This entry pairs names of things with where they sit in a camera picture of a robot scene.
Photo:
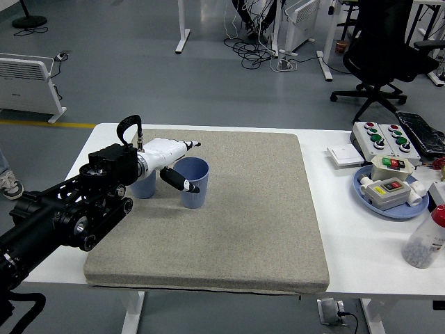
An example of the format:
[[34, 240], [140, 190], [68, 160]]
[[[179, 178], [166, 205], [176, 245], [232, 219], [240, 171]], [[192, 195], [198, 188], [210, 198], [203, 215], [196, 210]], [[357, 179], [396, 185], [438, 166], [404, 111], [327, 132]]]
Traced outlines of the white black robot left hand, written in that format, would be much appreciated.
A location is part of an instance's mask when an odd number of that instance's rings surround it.
[[161, 179], [179, 191], [199, 193], [200, 188], [190, 183], [183, 175], [169, 167], [180, 160], [194, 147], [201, 146], [199, 141], [178, 141], [166, 138], [155, 138], [144, 144], [138, 151], [138, 181], [147, 178], [159, 170]]

